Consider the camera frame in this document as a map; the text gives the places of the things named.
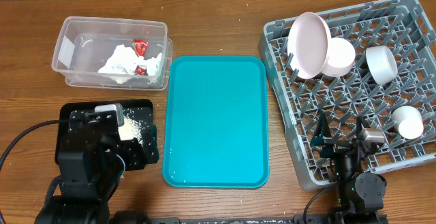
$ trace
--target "white label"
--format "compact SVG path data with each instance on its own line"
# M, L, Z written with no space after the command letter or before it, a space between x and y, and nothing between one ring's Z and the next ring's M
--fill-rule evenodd
M61 51L59 51L59 58L67 68L71 65L71 59L73 57L74 44L66 36L63 36Z

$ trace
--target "gray plastic crate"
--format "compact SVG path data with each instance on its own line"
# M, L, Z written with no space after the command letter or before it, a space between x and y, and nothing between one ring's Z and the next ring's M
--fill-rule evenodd
M286 51L296 17L267 23L259 43L300 186L314 191L331 183L328 160L309 144L321 110L336 138L355 135L358 114L384 132L384 146L363 161L366 171L381 174L436 160L436 65L430 48L436 34L418 0L379 0L317 14L326 20L332 37L348 39L356 49L347 75L297 77L290 69L292 54ZM384 86L372 79L364 55L368 47L379 45L391 49L399 70ZM402 105L421 112L424 133L415 140L405 140L394 128L390 115Z

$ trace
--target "white tissue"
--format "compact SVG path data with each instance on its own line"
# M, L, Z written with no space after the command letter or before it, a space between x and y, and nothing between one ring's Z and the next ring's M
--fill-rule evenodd
M131 47L125 47L121 44L115 48L114 54L108 59L106 64L98 70L101 74L129 74L134 75L136 67L147 70L149 76L157 75L161 64L162 53L157 57L144 60L144 57L138 57L135 50ZM111 77L118 84L122 84L130 80L130 77Z

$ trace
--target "white cup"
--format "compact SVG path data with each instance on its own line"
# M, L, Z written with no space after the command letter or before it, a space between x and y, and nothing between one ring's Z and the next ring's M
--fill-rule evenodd
M378 85L384 85L398 75L394 55L388 47L367 48L366 56L369 71Z
M342 37L334 37L330 41L330 57L322 69L322 73L330 77L341 77L353 67L356 50L352 43Z
M395 129L406 139L418 138L424 131L421 113L414 107L397 108L392 113L392 119L396 121Z

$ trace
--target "pink plate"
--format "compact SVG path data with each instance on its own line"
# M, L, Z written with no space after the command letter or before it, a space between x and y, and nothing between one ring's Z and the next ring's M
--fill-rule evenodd
M292 25L287 39L287 53L294 54L293 70L298 77L309 79L318 75L330 56L332 37L324 19L312 12L301 14Z

